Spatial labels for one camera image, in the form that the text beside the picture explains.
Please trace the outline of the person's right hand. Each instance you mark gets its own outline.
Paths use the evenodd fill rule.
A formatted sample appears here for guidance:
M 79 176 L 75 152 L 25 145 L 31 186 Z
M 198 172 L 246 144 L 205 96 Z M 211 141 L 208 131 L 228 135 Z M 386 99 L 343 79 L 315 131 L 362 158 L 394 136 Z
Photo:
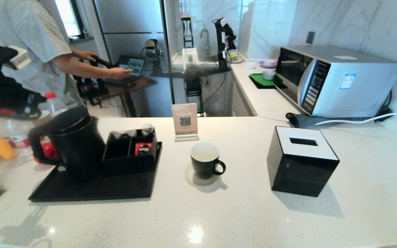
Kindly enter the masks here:
M 131 72 L 134 72 L 134 69 L 124 69 L 121 67 L 108 69 L 109 78 L 112 80 L 124 80 L 129 78 Z

